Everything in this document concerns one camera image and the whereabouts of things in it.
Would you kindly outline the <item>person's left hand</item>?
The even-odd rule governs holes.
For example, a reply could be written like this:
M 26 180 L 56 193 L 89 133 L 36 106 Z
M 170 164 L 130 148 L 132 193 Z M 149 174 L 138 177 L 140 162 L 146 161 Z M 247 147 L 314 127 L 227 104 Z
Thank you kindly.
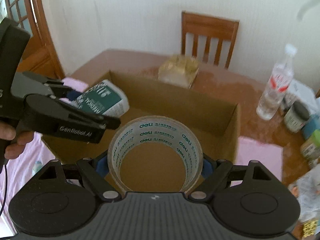
M 9 124 L 1 122 L 1 139 L 16 142 L 7 146 L 4 157 L 8 160 L 18 158 L 24 151 L 26 145 L 32 142 L 34 132 L 22 132 L 16 135 L 16 130 Z

